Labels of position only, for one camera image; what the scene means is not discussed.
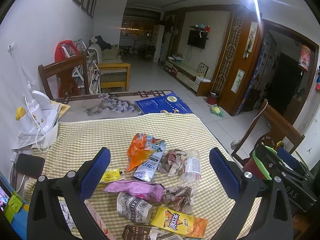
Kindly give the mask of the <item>dark wooden chair left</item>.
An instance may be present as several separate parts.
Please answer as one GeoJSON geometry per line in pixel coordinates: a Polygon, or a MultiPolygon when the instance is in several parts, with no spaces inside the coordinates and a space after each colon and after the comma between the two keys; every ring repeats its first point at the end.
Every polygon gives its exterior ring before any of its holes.
{"type": "Polygon", "coordinates": [[[85,95],[89,95],[87,63],[86,56],[83,52],[80,52],[79,55],[74,55],[60,62],[51,63],[46,66],[38,66],[44,91],[50,100],[53,100],[54,97],[50,89],[48,79],[55,75],[60,79],[60,85],[58,87],[58,99],[80,96],[78,85],[74,77],[72,77],[74,68],[78,66],[82,67],[83,70],[85,95]]]}

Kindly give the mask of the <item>dark brown cigarette box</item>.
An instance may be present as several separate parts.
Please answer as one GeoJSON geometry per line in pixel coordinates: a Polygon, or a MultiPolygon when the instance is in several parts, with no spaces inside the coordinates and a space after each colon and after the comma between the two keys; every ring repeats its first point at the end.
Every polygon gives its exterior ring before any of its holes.
{"type": "Polygon", "coordinates": [[[157,239],[159,231],[148,226],[126,225],[121,235],[123,240],[157,239]]]}

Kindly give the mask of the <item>blue booklet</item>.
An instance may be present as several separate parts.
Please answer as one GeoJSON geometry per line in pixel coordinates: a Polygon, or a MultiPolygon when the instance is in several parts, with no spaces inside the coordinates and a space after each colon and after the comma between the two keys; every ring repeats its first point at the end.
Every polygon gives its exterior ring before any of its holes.
{"type": "Polygon", "coordinates": [[[164,96],[135,101],[143,114],[149,113],[178,113],[189,114],[193,111],[175,93],[164,96]]]}

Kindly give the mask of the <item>green plush toy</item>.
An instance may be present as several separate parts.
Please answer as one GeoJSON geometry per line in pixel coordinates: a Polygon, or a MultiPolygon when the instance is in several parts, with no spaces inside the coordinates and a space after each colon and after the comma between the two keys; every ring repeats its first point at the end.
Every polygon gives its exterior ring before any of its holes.
{"type": "Polygon", "coordinates": [[[224,116],[225,116],[224,110],[222,110],[217,104],[214,104],[214,105],[210,108],[210,112],[211,112],[213,115],[216,115],[216,116],[220,116],[220,117],[224,117],[224,116]]]}

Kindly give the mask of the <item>crumpled paper near bottle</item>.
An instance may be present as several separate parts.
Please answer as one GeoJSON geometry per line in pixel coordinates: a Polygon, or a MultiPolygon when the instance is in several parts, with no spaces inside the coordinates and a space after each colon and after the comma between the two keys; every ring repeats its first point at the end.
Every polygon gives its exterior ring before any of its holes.
{"type": "Polygon", "coordinates": [[[191,187],[169,187],[163,191],[162,200],[163,204],[172,210],[185,214],[193,212],[194,192],[191,187]]]}

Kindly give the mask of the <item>small yellow sachet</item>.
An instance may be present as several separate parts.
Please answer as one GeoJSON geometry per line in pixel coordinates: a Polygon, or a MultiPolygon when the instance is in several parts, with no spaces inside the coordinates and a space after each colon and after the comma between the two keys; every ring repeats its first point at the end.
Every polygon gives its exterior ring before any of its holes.
{"type": "Polygon", "coordinates": [[[111,183],[114,181],[123,180],[123,172],[119,169],[106,170],[100,179],[100,183],[111,183]]]}

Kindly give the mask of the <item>wall mounted television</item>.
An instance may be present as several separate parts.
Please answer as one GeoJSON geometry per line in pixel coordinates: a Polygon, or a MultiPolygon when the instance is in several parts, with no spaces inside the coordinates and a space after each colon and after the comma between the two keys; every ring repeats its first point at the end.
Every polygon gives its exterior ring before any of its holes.
{"type": "Polygon", "coordinates": [[[208,33],[206,31],[189,31],[187,45],[204,49],[207,41],[208,33]]]}

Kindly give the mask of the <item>white tv cabinet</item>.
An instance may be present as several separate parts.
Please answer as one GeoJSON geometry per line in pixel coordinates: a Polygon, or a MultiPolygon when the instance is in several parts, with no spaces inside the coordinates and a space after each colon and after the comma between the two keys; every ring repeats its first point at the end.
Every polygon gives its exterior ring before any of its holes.
{"type": "Polygon", "coordinates": [[[166,60],[163,68],[171,76],[188,89],[195,92],[196,96],[207,96],[211,88],[211,81],[200,77],[199,73],[188,66],[171,60],[166,60]]]}

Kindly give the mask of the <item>red green trash bin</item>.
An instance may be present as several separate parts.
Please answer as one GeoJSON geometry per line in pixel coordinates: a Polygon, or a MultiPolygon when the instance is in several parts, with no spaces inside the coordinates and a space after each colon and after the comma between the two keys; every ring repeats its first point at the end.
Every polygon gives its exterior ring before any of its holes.
{"type": "Polygon", "coordinates": [[[244,172],[251,172],[253,176],[262,180],[271,180],[268,169],[264,166],[263,162],[257,157],[257,150],[261,150],[262,147],[267,149],[267,153],[272,153],[277,156],[276,150],[269,146],[259,145],[257,146],[253,152],[249,161],[245,163],[243,167],[244,172]]]}

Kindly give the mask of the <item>dark wooden chair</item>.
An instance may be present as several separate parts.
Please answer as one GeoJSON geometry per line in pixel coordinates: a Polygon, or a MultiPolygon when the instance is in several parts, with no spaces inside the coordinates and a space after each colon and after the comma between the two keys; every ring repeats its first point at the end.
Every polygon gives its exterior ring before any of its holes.
{"type": "Polygon", "coordinates": [[[83,70],[85,95],[89,95],[87,63],[86,56],[83,52],[80,52],[79,55],[74,55],[60,62],[51,63],[46,66],[38,66],[44,91],[50,100],[53,100],[54,97],[50,89],[48,79],[55,75],[60,79],[60,85],[58,87],[58,99],[80,96],[78,85],[74,77],[72,77],[74,68],[78,66],[82,67],[83,70]]]}
{"type": "Polygon", "coordinates": [[[253,150],[259,145],[276,147],[279,141],[287,138],[292,144],[292,148],[289,150],[289,154],[292,154],[305,139],[305,135],[300,134],[282,115],[280,115],[272,106],[270,106],[268,101],[265,99],[245,135],[240,141],[235,141],[235,146],[232,150],[231,156],[242,166],[247,163],[248,159],[242,159],[238,155],[238,150],[240,150],[244,142],[247,140],[262,115],[270,123],[270,130],[258,138],[253,146],[253,150]]]}

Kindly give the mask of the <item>yellow checkered table cloth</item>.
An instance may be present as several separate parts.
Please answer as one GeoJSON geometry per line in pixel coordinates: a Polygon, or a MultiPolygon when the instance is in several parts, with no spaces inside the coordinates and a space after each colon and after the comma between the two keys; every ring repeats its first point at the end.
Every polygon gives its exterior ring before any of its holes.
{"type": "Polygon", "coordinates": [[[208,220],[204,239],[211,239],[223,224],[235,201],[228,198],[210,161],[212,148],[226,159],[231,156],[217,135],[194,114],[147,114],[130,118],[59,122],[57,138],[49,150],[33,149],[44,159],[43,175],[49,179],[76,171],[102,147],[110,150],[109,169],[124,172],[131,179],[142,156],[150,152],[147,136],[164,141],[165,149],[195,151],[200,159],[201,178],[194,198],[193,216],[208,220]]]}

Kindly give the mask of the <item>clear plastic bottle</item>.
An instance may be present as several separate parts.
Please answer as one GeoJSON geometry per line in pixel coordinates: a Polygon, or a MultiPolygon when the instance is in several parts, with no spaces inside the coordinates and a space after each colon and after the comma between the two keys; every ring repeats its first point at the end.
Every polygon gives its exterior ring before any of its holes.
{"type": "Polygon", "coordinates": [[[196,150],[187,152],[183,162],[183,173],[180,176],[181,182],[185,185],[197,184],[201,179],[200,154],[196,150]]]}

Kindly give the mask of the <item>yellow iced tea carton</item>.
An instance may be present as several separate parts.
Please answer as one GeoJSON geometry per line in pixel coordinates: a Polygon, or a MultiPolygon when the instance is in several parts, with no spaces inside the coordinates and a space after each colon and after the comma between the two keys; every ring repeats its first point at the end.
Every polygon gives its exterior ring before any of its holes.
{"type": "Polygon", "coordinates": [[[150,224],[185,237],[203,238],[208,220],[186,215],[161,206],[158,208],[150,224]]]}

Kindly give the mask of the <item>orange snack bag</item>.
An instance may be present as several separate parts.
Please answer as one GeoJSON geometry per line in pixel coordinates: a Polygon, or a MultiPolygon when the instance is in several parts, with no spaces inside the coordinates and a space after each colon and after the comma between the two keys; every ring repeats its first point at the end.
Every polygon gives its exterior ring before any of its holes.
{"type": "Polygon", "coordinates": [[[145,133],[137,133],[133,137],[127,150],[127,157],[129,159],[129,165],[126,169],[127,172],[130,172],[148,160],[155,152],[155,150],[152,149],[155,141],[156,139],[153,136],[145,133]]]}

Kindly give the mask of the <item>dark wooden chair right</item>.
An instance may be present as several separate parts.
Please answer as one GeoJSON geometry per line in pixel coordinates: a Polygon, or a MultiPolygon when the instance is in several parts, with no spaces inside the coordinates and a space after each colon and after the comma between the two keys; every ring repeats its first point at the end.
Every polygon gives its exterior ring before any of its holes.
{"type": "Polygon", "coordinates": [[[272,106],[270,106],[268,101],[265,99],[245,135],[240,141],[235,141],[235,146],[232,150],[231,156],[242,166],[247,163],[248,159],[242,159],[238,155],[238,150],[240,150],[244,142],[247,140],[262,115],[270,123],[270,130],[258,138],[253,146],[253,150],[259,145],[276,147],[279,141],[287,138],[292,144],[292,148],[289,150],[289,154],[292,154],[305,139],[305,135],[300,134],[282,115],[280,115],[272,106]]]}

